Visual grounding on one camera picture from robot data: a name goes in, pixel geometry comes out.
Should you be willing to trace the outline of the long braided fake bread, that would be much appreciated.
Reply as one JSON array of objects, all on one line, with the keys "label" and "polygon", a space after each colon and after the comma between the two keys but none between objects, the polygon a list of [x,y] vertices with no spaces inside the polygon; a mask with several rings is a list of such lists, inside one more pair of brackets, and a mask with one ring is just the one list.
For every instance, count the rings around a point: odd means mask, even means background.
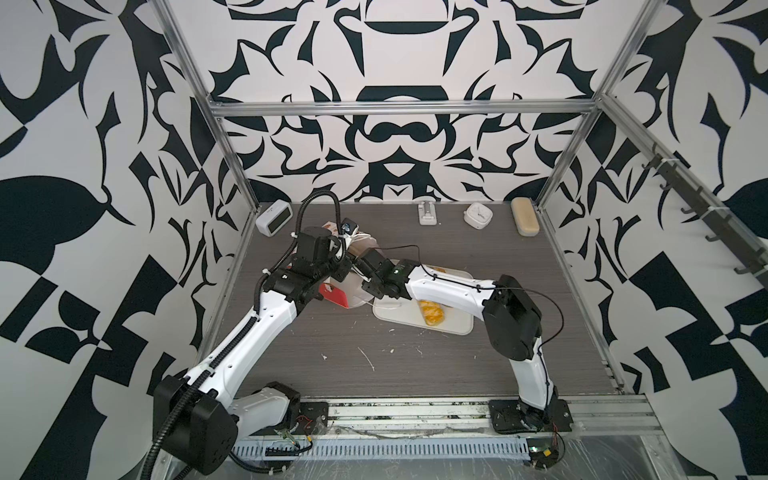
[{"label": "long braided fake bread", "polygon": [[419,310],[427,326],[434,327],[445,320],[445,310],[442,305],[432,301],[419,301]]}]

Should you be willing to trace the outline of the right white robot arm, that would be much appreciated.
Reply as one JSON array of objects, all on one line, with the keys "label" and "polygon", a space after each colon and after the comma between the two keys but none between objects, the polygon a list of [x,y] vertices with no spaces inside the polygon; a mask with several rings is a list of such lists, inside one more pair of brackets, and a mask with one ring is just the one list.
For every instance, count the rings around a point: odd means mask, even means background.
[{"label": "right white robot arm", "polygon": [[357,257],[353,268],[363,289],[377,299],[429,301],[482,320],[491,346],[511,364],[523,421],[551,420],[556,387],[544,359],[542,312],[515,278],[470,280],[418,261],[393,262],[376,249]]}]

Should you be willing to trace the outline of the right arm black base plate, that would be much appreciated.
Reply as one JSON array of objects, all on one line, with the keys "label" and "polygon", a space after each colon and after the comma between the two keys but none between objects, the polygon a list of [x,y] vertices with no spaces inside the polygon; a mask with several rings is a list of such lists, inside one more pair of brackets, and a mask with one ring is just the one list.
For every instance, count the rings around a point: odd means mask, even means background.
[{"label": "right arm black base plate", "polygon": [[489,415],[498,434],[571,432],[573,418],[568,403],[555,397],[544,410],[520,400],[490,400]]}]

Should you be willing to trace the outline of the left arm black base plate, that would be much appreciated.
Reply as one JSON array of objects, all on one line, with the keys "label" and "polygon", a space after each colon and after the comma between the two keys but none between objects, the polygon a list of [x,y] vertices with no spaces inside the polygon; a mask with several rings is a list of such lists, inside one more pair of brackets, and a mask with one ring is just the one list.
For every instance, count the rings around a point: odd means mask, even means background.
[{"label": "left arm black base plate", "polygon": [[289,411],[280,423],[256,430],[250,436],[277,435],[283,430],[300,436],[321,433],[327,428],[329,407],[326,401],[302,400],[295,411]]}]

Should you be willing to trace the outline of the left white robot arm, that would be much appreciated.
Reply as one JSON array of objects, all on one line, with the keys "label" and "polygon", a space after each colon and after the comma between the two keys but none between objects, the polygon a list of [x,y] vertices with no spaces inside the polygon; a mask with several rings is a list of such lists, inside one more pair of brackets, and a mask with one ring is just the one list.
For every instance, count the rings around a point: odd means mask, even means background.
[{"label": "left white robot arm", "polygon": [[164,378],[153,392],[153,443],[140,473],[149,479],[161,452],[208,475],[230,457],[243,437],[265,428],[291,429],[300,395],[272,382],[256,393],[236,393],[269,345],[318,298],[329,277],[350,271],[348,251],[357,225],[349,219],[336,231],[307,228],[258,281],[254,305],[225,340],[191,371]]}]

